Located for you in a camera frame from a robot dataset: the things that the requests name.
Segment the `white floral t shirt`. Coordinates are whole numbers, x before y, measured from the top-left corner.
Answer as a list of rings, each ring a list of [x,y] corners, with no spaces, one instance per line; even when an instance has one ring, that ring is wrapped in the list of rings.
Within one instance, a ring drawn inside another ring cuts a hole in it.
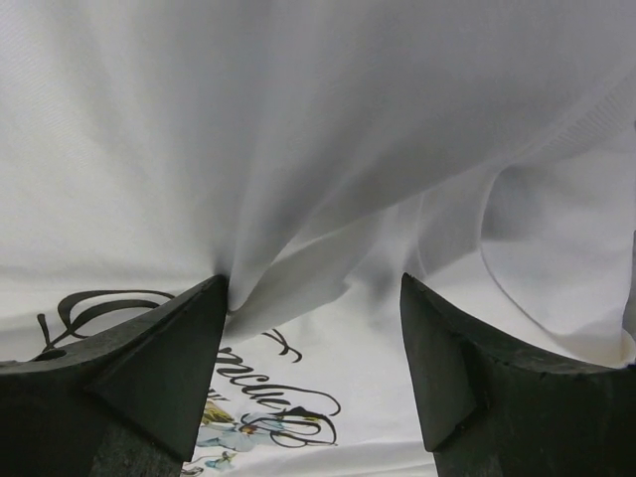
[[[631,1],[5,1],[1,358],[230,280],[188,476],[432,476],[409,274],[635,361]]]

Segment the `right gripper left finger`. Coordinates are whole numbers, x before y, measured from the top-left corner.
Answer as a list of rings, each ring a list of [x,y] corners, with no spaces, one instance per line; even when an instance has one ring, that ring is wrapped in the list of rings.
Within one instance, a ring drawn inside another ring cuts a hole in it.
[[[1,366],[5,476],[177,476],[228,309],[220,275],[80,342]]]

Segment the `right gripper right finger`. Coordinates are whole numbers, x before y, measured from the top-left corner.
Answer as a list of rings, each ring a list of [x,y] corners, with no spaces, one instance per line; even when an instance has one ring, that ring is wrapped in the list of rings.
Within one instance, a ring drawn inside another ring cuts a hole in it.
[[[410,275],[400,321],[424,448],[441,476],[631,476],[635,370],[525,343]]]

